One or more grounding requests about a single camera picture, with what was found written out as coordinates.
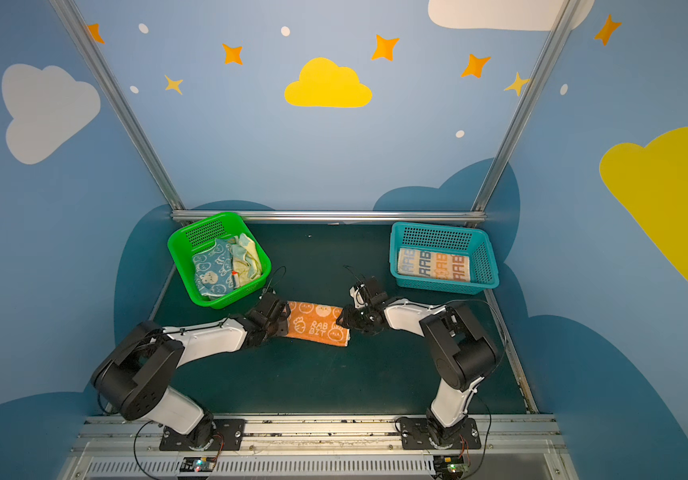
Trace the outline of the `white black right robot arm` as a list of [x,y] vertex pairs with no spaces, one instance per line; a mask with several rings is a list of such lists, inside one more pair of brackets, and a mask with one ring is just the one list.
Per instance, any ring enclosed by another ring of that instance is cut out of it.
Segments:
[[339,326],[367,334],[391,329],[425,339],[441,378],[428,421],[441,433],[461,426],[478,385],[495,372],[502,358],[468,303],[430,305],[391,297],[374,277],[356,283],[349,295],[352,303],[339,314]]

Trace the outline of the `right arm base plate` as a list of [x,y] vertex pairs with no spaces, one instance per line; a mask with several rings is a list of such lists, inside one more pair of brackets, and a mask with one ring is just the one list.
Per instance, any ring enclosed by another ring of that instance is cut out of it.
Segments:
[[480,450],[482,441],[474,419],[465,417],[451,427],[429,418],[399,417],[395,426],[404,450]]

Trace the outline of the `teal yellow patterned towel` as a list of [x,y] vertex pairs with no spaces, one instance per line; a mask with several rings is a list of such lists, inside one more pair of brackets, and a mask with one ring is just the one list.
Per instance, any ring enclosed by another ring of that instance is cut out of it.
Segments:
[[243,287],[261,277],[263,269],[255,242],[246,234],[229,240],[235,286]]

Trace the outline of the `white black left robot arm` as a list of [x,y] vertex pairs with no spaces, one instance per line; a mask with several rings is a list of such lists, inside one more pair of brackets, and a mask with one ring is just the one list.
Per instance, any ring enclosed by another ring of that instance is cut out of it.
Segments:
[[171,382],[185,364],[218,354],[258,347],[281,332],[289,303],[263,294],[246,314],[190,327],[138,324],[100,363],[91,384],[126,420],[158,423],[181,435],[191,449],[204,450],[215,438],[213,417]]

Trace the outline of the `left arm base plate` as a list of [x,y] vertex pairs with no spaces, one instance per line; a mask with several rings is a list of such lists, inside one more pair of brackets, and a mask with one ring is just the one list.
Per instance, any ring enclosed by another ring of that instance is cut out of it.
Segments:
[[163,429],[160,451],[218,452],[238,451],[242,444],[246,421],[242,418],[204,418],[187,435],[170,427]]

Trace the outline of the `orange bunny print towel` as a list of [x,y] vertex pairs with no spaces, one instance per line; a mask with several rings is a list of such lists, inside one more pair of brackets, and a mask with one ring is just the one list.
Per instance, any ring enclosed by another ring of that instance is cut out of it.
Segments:
[[336,306],[290,301],[287,328],[281,337],[335,347],[347,347],[350,331],[337,323],[342,309]]

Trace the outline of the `rabbit letter print towel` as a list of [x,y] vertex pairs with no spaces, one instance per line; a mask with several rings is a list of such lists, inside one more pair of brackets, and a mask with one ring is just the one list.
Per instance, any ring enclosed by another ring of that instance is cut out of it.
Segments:
[[456,282],[471,281],[470,258],[413,248],[398,252],[397,272],[400,275]]

